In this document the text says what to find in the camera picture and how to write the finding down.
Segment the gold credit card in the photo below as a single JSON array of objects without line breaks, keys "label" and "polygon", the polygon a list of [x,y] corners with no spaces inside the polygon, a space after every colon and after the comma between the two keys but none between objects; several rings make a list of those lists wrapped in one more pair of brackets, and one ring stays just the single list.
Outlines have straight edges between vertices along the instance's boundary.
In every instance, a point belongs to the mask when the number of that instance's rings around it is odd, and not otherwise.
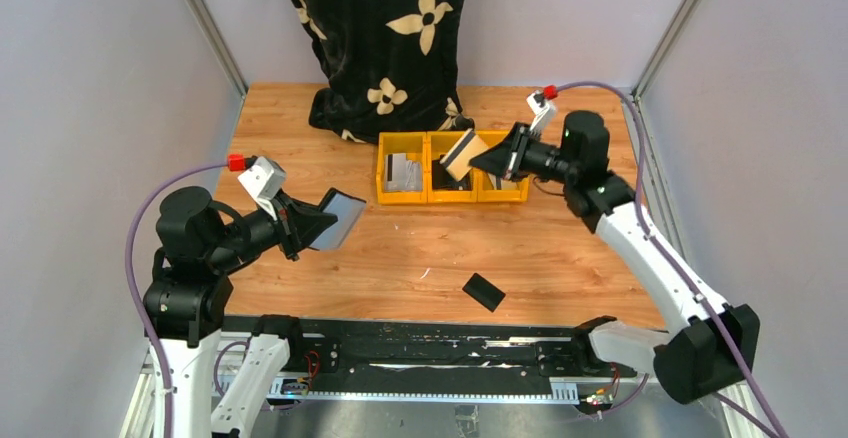
[{"label": "gold credit card", "polygon": [[473,129],[466,130],[439,159],[445,171],[456,181],[463,180],[472,167],[469,160],[489,150],[487,143]]}]

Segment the black credit card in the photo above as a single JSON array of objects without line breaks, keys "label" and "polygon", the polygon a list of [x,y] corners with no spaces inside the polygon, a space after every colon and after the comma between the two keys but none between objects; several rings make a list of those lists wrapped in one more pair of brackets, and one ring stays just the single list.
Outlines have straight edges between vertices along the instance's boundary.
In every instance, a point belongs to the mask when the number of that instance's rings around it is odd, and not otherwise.
[{"label": "black credit card", "polygon": [[468,279],[463,285],[462,291],[492,313],[495,312],[506,297],[505,292],[479,273],[474,273]]}]

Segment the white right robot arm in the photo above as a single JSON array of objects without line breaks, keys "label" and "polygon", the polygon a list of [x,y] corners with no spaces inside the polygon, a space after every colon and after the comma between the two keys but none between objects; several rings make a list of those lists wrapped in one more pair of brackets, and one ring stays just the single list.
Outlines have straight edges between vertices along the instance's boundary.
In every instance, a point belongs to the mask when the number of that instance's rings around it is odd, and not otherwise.
[{"label": "white right robot arm", "polygon": [[516,181],[529,175],[562,184],[568,209],[627,265],[660,312],[665,328],[649,330],[603,316],[580,325],[571,361],[584,375],[609,364],[658,379],[688,404],[744,381],[752,371],[760,320],[712,290],[669,247],[638,203],[635,190],[609,167],[610,134],[600,115],[566,115],[561,143],[543,143],[517,123],[472,157],[470,166]]}]

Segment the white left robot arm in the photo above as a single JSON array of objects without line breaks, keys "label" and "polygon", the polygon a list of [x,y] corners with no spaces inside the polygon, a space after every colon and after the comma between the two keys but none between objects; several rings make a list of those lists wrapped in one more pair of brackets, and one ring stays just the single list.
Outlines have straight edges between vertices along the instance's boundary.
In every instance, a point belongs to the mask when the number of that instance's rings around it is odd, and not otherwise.
[{"label": "white left robot arm", "polygon": [[230,278],[274,248],[291,261],[306,249],[336,249],[364,207],[331,188],[309,204],[278,192],[272,210],[241,215],[189,186],[169,193],[159,207],[152,282],[142,317],[161,381],[157,437],[248,437],[280,371],[317,371],[299,318],[263,315],[251,330],[245,362],[219,403],[212,402]]}]

